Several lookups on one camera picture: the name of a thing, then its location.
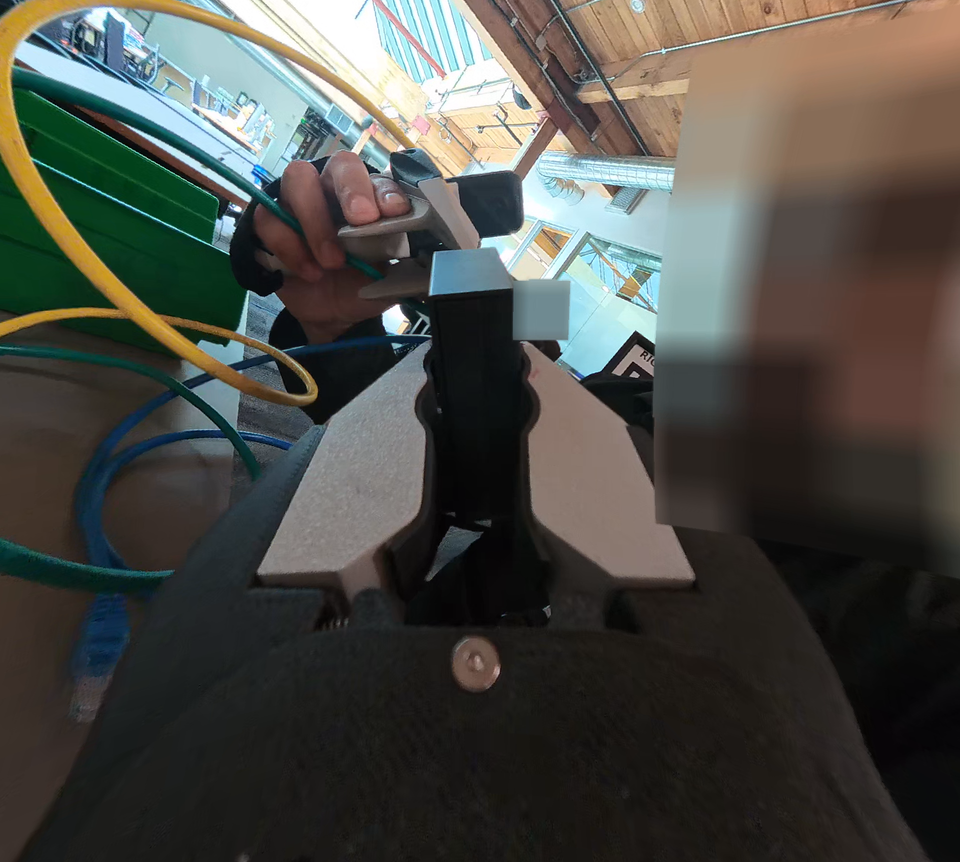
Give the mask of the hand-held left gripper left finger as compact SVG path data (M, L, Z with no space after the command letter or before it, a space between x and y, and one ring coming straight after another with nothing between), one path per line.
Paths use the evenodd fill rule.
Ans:
M277 588L410 596L434 552L436 450L421 344L330 418L258 568Z

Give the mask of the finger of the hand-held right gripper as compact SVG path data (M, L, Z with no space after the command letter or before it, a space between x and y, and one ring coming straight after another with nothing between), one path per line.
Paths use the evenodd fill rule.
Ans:
M432 211L428 229L446 249L470 251L481 247L474 222L461 205L458 184L432 178L420 182L417 189Z
M396 260L389 264L379 280L373 280L358 292L367 301L420 299L429 292L430 266L417 260Z

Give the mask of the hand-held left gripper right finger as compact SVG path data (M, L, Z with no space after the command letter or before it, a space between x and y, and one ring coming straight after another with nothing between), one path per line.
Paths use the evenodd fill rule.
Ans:
M553 592L686 590L694 571L655 518L652 480L627 424L530 343L525 436L530 515Z

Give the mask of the black network switch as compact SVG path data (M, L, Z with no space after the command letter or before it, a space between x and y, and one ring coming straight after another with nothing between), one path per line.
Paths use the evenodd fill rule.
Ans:
M495 248L433 256L428 289L438 490L459 520L514 513L522 428L522 350L514 283Z

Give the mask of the green plastic bin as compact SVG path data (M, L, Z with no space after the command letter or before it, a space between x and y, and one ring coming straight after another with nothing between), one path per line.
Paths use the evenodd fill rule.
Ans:
M15 89L37 171L90 248L151 309L236 330L246 291L214 246L219 202L60 106ZM1 308L113 307L65 256L1 167Z

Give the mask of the person's right hand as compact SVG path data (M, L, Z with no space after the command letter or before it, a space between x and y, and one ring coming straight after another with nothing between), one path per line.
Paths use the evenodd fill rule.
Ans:
M345 225L362 227L411 211L394 180L371 175L358 155L340 151L322 170L305 161L290 163L281 177L278 202L298 221L301 233L262 206L254 212L253 228L265 251L284 268L278 297L309 343L333 342L395 304L359 296L370 280L347 264L338 241Z

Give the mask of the black white printed sign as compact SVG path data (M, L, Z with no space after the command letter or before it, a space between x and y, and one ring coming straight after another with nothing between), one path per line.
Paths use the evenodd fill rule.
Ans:
M656 345L635 330L606 364L604 372L613 376L653 379Z

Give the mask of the person's dark clothed body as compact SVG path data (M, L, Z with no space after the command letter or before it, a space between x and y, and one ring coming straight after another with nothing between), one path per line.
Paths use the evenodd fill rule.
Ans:
M678 528L695 580L569 612L653 657L639 860L958 860L958 580Z

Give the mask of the silver ventilation duct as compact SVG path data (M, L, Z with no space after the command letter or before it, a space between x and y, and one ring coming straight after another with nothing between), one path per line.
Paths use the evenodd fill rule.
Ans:
M609 156L547 151L534 164L545 191L570 205L584 196L582 183L602 184L629 192L673 189L676 160L665 157Z

